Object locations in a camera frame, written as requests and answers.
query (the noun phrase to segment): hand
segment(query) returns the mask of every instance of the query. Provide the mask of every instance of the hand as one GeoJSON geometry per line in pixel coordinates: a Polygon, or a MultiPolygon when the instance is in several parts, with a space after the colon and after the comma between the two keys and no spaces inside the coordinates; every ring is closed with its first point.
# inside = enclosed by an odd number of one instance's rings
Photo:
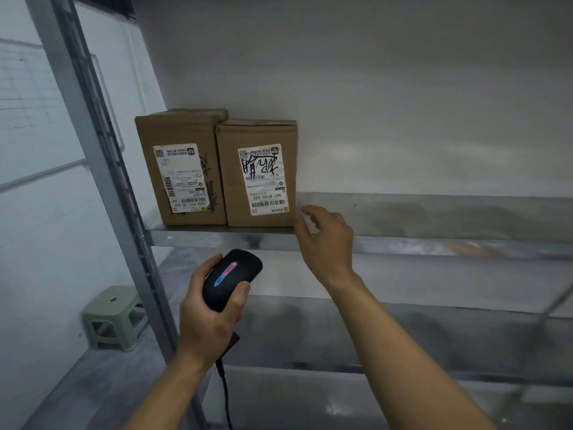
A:
{"type": "Polygon", "coordinates": [[[248,282],[241,282],[231,294],[223,312],[208,308],[203,300],[203,284],[205,277],[222,258],[223,255],[219,253],[195,270],[187,296],[181,303],[177,356],[191,360],[204,371],[211,368],[229,345],[250,290],[248,282]]]}
{"type": "Polygon", "coordinates": [[[307,205],[301,211],[311,216],[319,229],[310,235],[302,215],[295,218],[295,234],[303,260],[322,285],[330,291],[341,280],[354,275],[352,270],[352,228],[340,213],[329,213],[325,208],[307,205]]]}

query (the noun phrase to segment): green plastic stool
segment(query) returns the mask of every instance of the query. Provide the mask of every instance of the green plastic stool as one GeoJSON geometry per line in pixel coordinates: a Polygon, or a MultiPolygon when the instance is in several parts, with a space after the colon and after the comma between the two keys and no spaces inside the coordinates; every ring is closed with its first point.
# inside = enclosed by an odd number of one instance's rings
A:
{"type": "Polygon", "coordinates": [[[83,310],[82,319],[92,345],[116,344],[124,351],[135,348],[147,315],[135,287],[114,285],[83,310]]]}

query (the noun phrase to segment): left hand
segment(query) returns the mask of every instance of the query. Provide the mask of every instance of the left hand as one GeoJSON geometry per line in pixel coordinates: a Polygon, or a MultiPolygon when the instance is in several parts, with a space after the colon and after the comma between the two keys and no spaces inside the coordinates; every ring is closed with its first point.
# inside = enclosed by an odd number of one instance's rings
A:
{"type": "Polygon", "coordinates": [[[222,258],[223,255],[219,253],[193,272],[189,291],[181,303],[177,356],[190,359],[204,371],[211,368],[229,345],[250,291],[250,284],[241,282],[231,294],[223,312],[208,308],[203,300],[203,284],[205,277],[222,258]]]}

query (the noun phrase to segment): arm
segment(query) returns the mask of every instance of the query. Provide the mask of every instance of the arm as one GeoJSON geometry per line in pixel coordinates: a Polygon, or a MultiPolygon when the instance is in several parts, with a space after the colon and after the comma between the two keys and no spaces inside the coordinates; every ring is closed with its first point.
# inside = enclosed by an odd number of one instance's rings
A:
{"type": "Polygon", "coordinates": [[[223,354],[241,312],[250,284],[240,283],[225,310],[212,311],[203,301],[203,283],[223,255],[205,261],[191,276],[181,304],[179,346],[124,430],[176,430],[197,391],[201,379],[223,354]]]}
{"type": "Polygon", "coordinates": [[[320,232],[295,222],[303,259],[344,320],[364,374],[393,429],[495,429],[454,382],[384,310],[352,270],[352,229],[339,213],[317,206],[303,212],[320,232]]]}

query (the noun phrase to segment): handheld scanner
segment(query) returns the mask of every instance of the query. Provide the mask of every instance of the handheld scanner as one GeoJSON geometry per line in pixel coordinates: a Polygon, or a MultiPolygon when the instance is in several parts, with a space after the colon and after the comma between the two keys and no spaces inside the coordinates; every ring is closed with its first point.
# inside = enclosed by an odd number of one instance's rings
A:
{"type": "Polygon", "coordinates": [[[252,253],[233,249],[205,278],[203,300],[213,311],[222,312],[239,282],[251,282],[262,270],[262,262],[252,253]]]}

